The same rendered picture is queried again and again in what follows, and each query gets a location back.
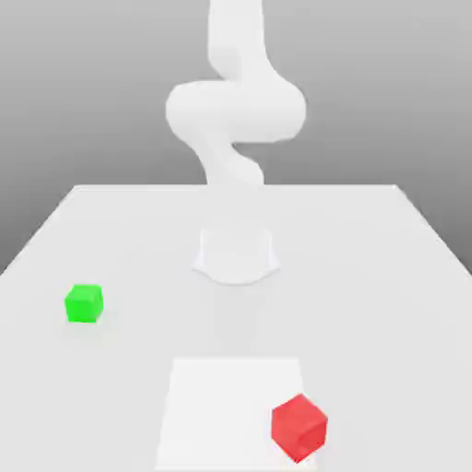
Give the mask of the small green cube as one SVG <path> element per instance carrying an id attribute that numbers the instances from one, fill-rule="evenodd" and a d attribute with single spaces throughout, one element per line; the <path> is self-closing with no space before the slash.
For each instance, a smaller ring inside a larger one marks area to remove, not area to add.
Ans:
<path id="1" fill-rule="evenodd" d="M 94 324 L 103 311 L 102 288 L 96 284 L 76 284 L 65 297 L 70 323 Z"/>

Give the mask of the small red cube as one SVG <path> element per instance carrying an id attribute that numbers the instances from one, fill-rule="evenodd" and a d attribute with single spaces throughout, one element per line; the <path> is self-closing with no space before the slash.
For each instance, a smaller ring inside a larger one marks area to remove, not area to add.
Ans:
<path id="1" fill-rule="evenodd" d="M 271 438 L 295 463 L 325 444 L 328 417 L 306 395 L 298 394 L 271 413 Z"/>

